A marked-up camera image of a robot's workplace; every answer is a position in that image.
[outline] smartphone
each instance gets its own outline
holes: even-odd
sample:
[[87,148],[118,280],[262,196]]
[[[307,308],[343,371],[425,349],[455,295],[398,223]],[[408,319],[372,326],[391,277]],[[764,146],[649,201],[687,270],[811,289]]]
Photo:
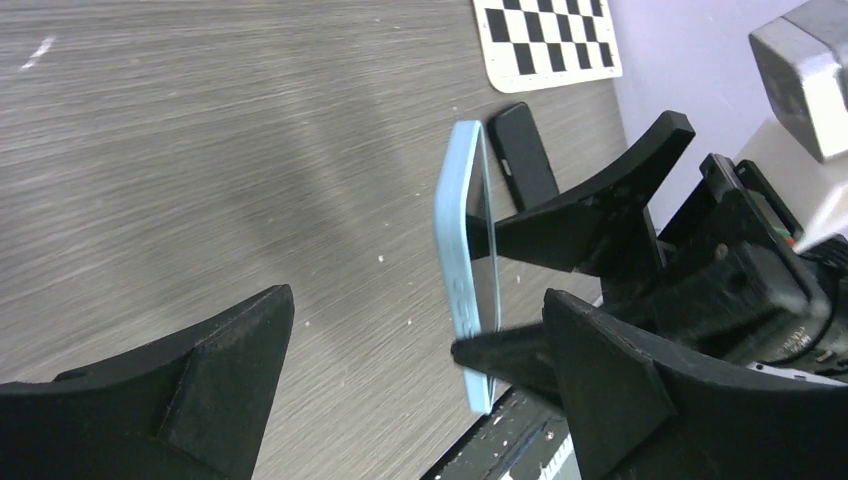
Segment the smartphone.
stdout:
[[489,139],[518,212],[559,195],[533,114],[520,102],[489,119]]
[[[467,225],[482,221],[487,235],[473,241],[487,256],[471,259]],[[478,121],[457,122],[433,201],[433,234],[442,268],[451,317],[457,339],[478,336],[500,329],[501,311],[498,287],[495,226],[492,217],[489,166],[483,125]],[[463,369],[471,411],[492,412],[495,379]]]

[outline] gray wood grain surface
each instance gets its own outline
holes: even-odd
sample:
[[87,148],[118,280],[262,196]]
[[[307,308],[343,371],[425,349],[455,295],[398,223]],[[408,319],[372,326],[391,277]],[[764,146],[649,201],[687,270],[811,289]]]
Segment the gray wood grain surface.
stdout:
[[[452,123],[516,99],[561,189],[623,151],[609,82],[494,91],[468,1],[3,1],[0,381],[49,380],[289,283],[296,329],[255,478],[417,478],[474,420],[434,184]],[[546,286],[598,292],[517,264],[502,285],[513,324]]]

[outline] light blue phone case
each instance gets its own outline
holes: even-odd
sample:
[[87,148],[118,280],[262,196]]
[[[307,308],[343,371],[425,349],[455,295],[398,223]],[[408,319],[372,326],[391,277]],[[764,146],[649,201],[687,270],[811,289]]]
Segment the light blue phone case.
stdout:
[[[442,279],[447,289],[454,330],[458,339],[474,337],[480,335],[482,331],[477,299],[474,294],[471,255],[466,237],[465,209],[474,154],[477,148],[480,148],[480,161],[483,162],[483,188],[488,199],[486,208],[490,223],[494,222],[490,201],[486,138],[483,132],[483,125],[478,121],[461,121],[454,125],[433,201],[433,233],[436,250],[439,252]],[[497,277],[495,233],[492,225],[489,226],[489,245],[494,272],[495,325],[500,328],[501,299]],[[490,414],[495,401],[494,380],[469,369],[463,369],[463,375],[471,411],[482,415]]]

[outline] white speck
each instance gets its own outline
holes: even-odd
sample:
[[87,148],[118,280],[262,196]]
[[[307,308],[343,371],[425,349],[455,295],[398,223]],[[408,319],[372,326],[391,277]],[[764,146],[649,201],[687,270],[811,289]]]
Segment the white speck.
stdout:
[[41,57],[44,56],[44,54],[47,53],[48,50],[50,50],[50,47],[53,45],[54,40],[56,40],[56,37],[53,35],[50,35],[49,37],[42,40],[41,45],[39,45],[38,47],[38,50],[36,50],[32,55],[29,56],[29,61],[21,65],[21,68],[19,68],[18,71],[25,72],[30,68],[34,67],[35,64],[38,63],[38,60],[41,59]]

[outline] white wall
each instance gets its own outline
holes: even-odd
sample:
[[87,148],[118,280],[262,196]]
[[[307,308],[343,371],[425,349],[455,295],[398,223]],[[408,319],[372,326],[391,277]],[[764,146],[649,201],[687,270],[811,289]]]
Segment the white wall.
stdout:
[[610,0],[624,75],[615,80],[633,143],[664,110],[685,113],[695,140],[651,200],[664,226],[698,182],[708,153],[733,158],[771,108],[748,34],[805,0]]

